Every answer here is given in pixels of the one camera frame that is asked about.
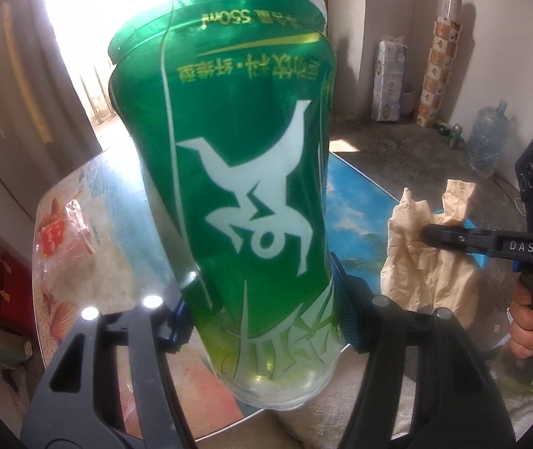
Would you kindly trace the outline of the person's right hand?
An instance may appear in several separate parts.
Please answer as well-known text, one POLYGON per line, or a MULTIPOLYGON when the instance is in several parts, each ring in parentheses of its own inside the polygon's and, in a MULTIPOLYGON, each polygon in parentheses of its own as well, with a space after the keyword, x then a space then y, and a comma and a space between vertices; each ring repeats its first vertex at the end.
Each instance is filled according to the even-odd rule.
POLYGON ((529 289, 522 284, 520 279, 517 279, 509 306, 512 316, 509 348, 519 359, 533 356, 533 309, 530 303, 532 303, 532 295, 529 289))

